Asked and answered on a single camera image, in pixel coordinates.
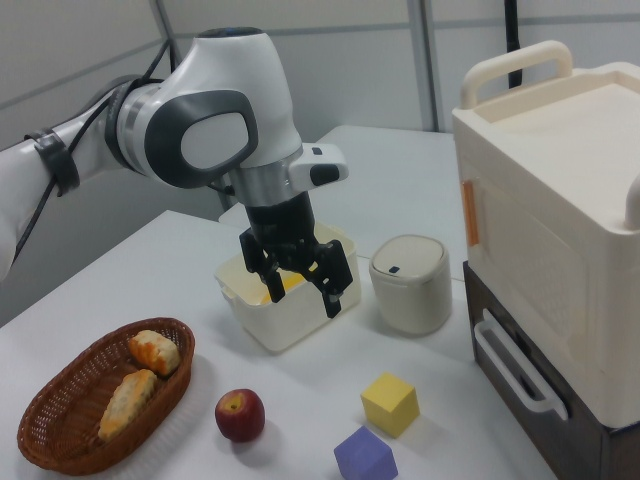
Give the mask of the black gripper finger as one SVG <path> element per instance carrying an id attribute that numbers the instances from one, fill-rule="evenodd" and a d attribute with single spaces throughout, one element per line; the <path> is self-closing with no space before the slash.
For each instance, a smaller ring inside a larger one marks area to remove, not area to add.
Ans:
<path id="1" fill-rule="evenodd" d="M 245 230 L 239 239 L 246 270 L 260 277 L 271 301 L 278 303 L 285 296 L 285 288 L 276 260 L 265 253 L 251 229 Z"/>
<path id="2" fill-rule="evenodd" d="M 321 293 L 326 316 L 336 317 L 342 310 L 340 298 L 352 284 L 352 273 L 343 245 L 334 239 L 311 247 L 311 263 L 304 278 Z"/>

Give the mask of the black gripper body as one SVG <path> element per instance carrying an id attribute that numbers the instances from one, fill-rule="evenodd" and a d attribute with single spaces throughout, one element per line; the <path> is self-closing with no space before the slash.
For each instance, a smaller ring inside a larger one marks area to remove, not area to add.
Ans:
<path id="1" fill-rule="evenodd" d="M 311 263 L 315 218 L 309 195 L 304 192 L 272 206 L 246 207 L 250 228 L 278 268 L 304 273 Z"/>

